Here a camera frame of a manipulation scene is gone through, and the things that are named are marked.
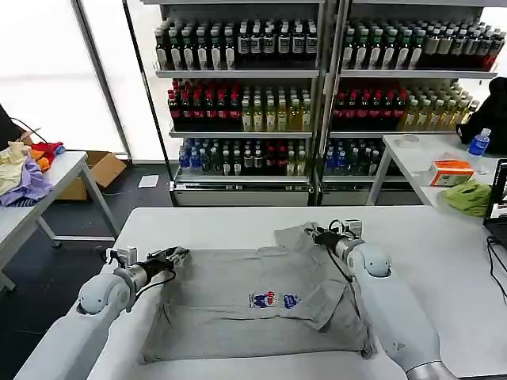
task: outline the robotic arm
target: robotic arm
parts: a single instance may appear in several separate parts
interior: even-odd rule
[[[321,229],[314,240],[341,259],[357,280],[375,334],[409,380],[455,380],[440,358],[435,327],[380,247],[364,242],[361,231],[360,221],[345,221],[337,229]]]
[[[113,273],[96,275],[82,286],[76,304],[46,332],[15,380],[85,380],[111,324],[132,309],[138,292],[155,275],[169,271],[175,276],[174,266],[187,252],[181,247],[157,251],[128,268],[117,257],[120,266]]]

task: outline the orange box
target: orange box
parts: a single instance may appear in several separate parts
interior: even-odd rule
[[[452,187],[467,182],[474,175],[474,170],[466,161],[441,160],[433,161],[430,186]]]

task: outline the shelf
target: shelf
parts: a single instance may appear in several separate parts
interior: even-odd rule
[[[159,78],[317,78],[318,70],[157,70]]]
[[[177,184],[308,184],[306,177],[282,176],[192,176],[180,174]]]
[[[342,78],[435,78],[435,79],[493,79],[489,71],[451,70],[343,70]]]
[[[210,139],[309,139],[311,132],[179,132],[171,130],[171,137]]]
[[[354,0],[354,4],[395,4],[397,6],[507,6],[505,0]]]
[[[370,184],[375,180],[375,176],[324,176],[322,178],[325,184]],[[386,177],[383,182],[390,183],[406,183],[408,182],[404,176]]]
[[[381,139],[384,135],[454,135],[454,131],[332,131],[332,139]]]
[[[272,4],[273,0],[141,0],[146,5],[192,5],[192,4]],[[324,4],[326,0],[278,0],[276,4]]]

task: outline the black bag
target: black bag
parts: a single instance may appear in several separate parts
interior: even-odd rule
[[[13,123],[0,104],[0,150],[7,148],[9,141],[17,141],[21,133],[21,129]]]
[[[497,77],[490,82],[490,95],[468,123],[456,125],[456,133],[468,145],[483,128],[491,130],[486,152],[507,154],[507,78]]]

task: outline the table leg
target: table leg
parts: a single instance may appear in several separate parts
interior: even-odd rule
[[[379,197],[380,189],[382,188],[383,180],[386,178],[387,169],[389,168],[390,163],[391,155],[386,148],[383,152],[382,160],[380,160],[379,167],[377,168],[377,175],[373,181],[372,190],[370,190],[368,200],[366,201],[367,206],[375,206],[377,198]]]
[[[51,240],[51,243],[53,244],[53,246],[55,248],[59,248],[62,245],[61,241],[58,241],[58,239],[56,238],[55,233],[53,232],[53,230],[51,229],[51,227],[48,226],[48,224],[42,218],[42,216],[40,216],[39,218],[37,218],[37,225],[39,226],[39,228],[42,231],[42,233],[46,236],[46,238],[48,238],[49,240]]]
[[[86,165],[83,165],[82,167],[81,178],[85,182],[88,193],[92,197],[95,204],[98,206],[98,209],[102,214],[102,218],[104,218],[105,224],[111,231],[111,234],[113,235],[114,238],[118,238],[120,230],[116,226],[115,220],[111,214],[111,210],[109,210],[108,204],[105,202],[104,197],[101,194],[101,191],[98,189],[98,186],[95,183],[94,178],[92,177],[90,169],[88,169],[88,166]]]
[[[6,287],[10,291],[13,291],[16,288],[16,284],[12,282],[12,280],[4,275],[3,272],[0,271],[0,289]]]

